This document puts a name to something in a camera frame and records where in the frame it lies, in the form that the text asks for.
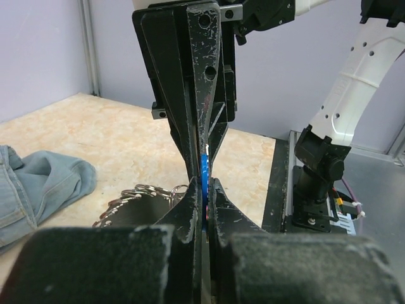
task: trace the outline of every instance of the keychain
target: keychain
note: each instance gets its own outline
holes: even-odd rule
[[[138,184],[133,189],[123,190],[120,198],[108,203],[108,209],[93,227],[153,225],[184,197],[185,191],[179,192],[181,188],[187,186],[179,185],[169,191]]]

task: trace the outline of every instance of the white wall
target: white wall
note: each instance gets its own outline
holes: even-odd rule
[[[0,45],[0,122],[89,92],[76,0],[2,0]]]
[[[151,107],[149,79],[131,22],[131,0],[93,0],[102,95]],[[360,0],[327,3],[296,21],[247,36],[237,48],[237,118],[232,127],[286,138],[302,130],[326,98],[355,41]],[[361,119],[354,144],[387,151],[405,122],[405,56]]]

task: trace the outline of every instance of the black bracket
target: black bracket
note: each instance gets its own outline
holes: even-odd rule
[[[405,0],[362,0],[361,21],[366,23],[369,18],[387,19],[387,27],[397,27],[405,22]]]
[[[243,4],[243,20],[235,26],[239,45],[246,43],[246,35],[254,30],[269,30],[291,22],[296,14],[294,0],[239,0]]]
[[[197,177],[205,145],[212,166],[235,119],[233,22],[220,22],[214,0],[157,4],[132,21],[156,98],[153,118],[168,119],[189,179]]]
[[[296,226],[316,230],[320,232],[330,232],[330,217],[328,213],[327,201],[314,203],[307,200],[304,196],[296,191],[302,167],[295,166],[293,168],[293,184],[294,191],[292,194],[292,223]]]

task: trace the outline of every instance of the metal frame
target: metal frame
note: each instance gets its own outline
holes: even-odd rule
[[[211,1],[151,7],[132,15],[156,98],[153,117],[168,119],[189,179],[199,175],[207,145],[212,167],[228,122],[235,118],[234,26],[221,24],[220,16],[218,3]]]
[[[388,155],[393,157],[397,165],[405,164],[405,125],[388,151]]]
[[[90,0],[78,0],[80,23],[82,25],[83,47],[87,65],[87,76],[91,94],[101,96],[99,64],[94,41]]]

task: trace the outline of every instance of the denim jeans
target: denim jeans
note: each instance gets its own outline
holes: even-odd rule
[[[21,159],[0,146],[0,254],[95,187],[96,170],[86,161],[49,151]]]

